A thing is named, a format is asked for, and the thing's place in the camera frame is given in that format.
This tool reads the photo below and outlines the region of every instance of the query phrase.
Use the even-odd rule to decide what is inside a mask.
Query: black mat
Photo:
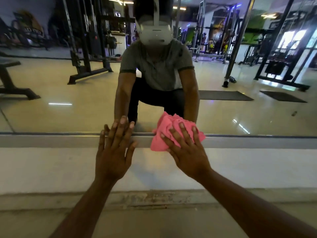
[[[283,93],[283,92],[273,92],[273,91],[260,91],[271,98],[278,100],[278,101],[285,101],[285,102],[297,102],[297,103],[307,103],[304,100],[296,98],[290,94]]]
[[[236,100],[236,101],[253,101],[252,98],[238,91],[209,91],[199,90],[200,99],[206,100]]]

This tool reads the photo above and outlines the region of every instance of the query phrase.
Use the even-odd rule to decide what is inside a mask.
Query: man
[[[173,39],[172,10],[173,0],[134,0],[139,40],[122,55],[115,119],[125,115],[136,122],[141,101],[196,122],[199,94],[192,56]],[[136,77],[136,69],[142,78]]]
[[[95,180],[50,238],[92,236],[111,189],[131,166],[132,155],[137,144],[134,142],[129,145],[134,122],[130,123],[127,130],[126,125],[127,118],[123,116],[120,121],[114,121],[111,130],[105,126],[105,129],[101,131],[96,156]],[[168,152],[174,158],[177,167],[202,184],[249,237],[317,237],[317,230],[313,227],[214,171],[199,141],[197,129],[193,128],[193,142],[184,124],[181,123],[179,126],[184,138],[173,128],[171,133],[180,147],[163,134],[161,135],[169,146]],[[105,130],[109,132],[106,142]]]

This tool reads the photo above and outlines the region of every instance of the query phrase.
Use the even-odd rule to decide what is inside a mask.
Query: vr headset
[[[172,22],[160,21],[159,8],[159,0],[154,0],[153,20],[142,23],[135,21],[139,38],[144,45],[168,45],[173,39]]]

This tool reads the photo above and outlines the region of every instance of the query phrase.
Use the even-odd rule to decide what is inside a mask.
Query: black pants
[[[163,107],[170,115],[177,114],[184,117],[185,98],[183,89],[160,91],[151,88],[144,78],[136,78],[131,92],[128,119],[136,122],[138,119],[139,101]]]

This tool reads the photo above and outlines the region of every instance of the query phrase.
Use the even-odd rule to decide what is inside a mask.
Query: pink cloth
[[[168,137],[170,140],[172,140],[177,146],[180,147],[179,143],[174,139],[170,132],[170,128],[174,127],[174,129],[180,133],[180,135],[183,137],[182,131],[179,127],[179,124],[183,123],[185,125],[185,128],[189,134],[189,136],[193,139],[193,131],[192,128],[196,127],[196,124],[194,122],[184,120],[177,114],[169,115],[167,112],[164,112],[162,116],[160,117],[157,125],[157,129],[153,130],[153,133],[155,133],[155,136],[152,140],[151,144],[151,150],[152,151],[166,151],[168,149],[168,146],[165,144],[165,142],[161,138],[161,133],[163,133],[166,137]],[[203,132],[200,132],[198,129],[198,135],[199,140],[203,141],[206,136]]]

